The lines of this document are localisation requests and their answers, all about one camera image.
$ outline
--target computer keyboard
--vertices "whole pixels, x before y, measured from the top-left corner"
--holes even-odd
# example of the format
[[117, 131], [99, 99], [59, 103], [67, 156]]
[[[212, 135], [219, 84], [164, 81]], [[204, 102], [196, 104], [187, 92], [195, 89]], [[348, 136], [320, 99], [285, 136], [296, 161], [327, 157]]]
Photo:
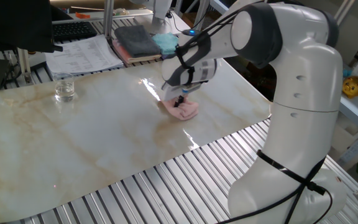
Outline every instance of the computer keyboard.
[[70, 40], [96, 36], [96, 31], [89, 22], [70, 22], [53, 24], [53, 38], [56, 40]]

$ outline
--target metal grating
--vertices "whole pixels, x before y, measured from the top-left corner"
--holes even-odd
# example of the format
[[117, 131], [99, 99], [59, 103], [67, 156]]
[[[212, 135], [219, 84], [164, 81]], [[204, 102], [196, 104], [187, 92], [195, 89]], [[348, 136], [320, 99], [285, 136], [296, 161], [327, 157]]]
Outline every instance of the metal grating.
[[[100, 34], [103, 21], [91, 23]], [[113, 39], [115, 29], [135, 24], [133, 19], [114, 20]], [[6, 58], [7, 53], [0, 52], [0, 58]], [[46, 65], [32, 72], [32, 81], [34, 84], [52, 81]], [[22, 86], [26, 84], [19, 77], [4, 88]], [[227, 207], [230, 186], [255, 161], [256, 151], [266, 140], [269, 124], [267, 119], [72, 202], [8, 224], [216, 223], [226, 220], [230, 217]], [[349, 195], [358, 191], [358, 183], [332, 159], [327, 158], [324, 167], [340, 176]], [[358, 223], [358, 203], [349, 197], [342, 211], [320, 223]]]

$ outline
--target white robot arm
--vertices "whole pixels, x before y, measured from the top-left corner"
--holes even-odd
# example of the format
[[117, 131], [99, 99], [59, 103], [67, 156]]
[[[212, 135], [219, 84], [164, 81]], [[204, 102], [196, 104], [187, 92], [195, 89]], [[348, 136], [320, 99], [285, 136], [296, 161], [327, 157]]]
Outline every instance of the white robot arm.
[[[304, 184], [289, 200], [237, 222], [314, 223], [346, 202], [333, 172], [311, 174], [329, 151], [339, 109], [342, 58], [332, 48], [338, 28], [316, 9], [253, 2], [238, 0], [206, 30], [181, 34], [177, 56], [162, 64], [164, 100], [189, 94], [213, 78], [216, 58], [240, 55], [260, 68], [271, 64], [277, 87], [267, 140], [253, 166], [233, 183], [229, 210], [232, 217], [262, 211]], [[308, 177], [323, 193], [300, 184]]]

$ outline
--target stack of papers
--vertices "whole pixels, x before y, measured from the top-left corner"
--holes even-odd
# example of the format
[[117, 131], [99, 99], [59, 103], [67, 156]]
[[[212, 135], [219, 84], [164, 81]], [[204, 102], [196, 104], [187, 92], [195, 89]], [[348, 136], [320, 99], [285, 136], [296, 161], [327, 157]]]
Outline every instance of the stack of papers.
[[53, 73], [76, 75], [123, 66], [103, 35], [59, 46], [63, 52], [46, 53], [47, 65]]

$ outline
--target black monitor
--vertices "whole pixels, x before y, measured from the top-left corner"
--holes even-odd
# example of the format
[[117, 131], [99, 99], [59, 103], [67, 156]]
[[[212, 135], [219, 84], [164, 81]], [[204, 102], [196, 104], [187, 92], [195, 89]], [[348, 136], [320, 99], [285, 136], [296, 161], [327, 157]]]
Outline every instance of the black monitor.
[[0, 50], [31, 52], [63, 49], [53, 44], [49, 0], [0, 0]]

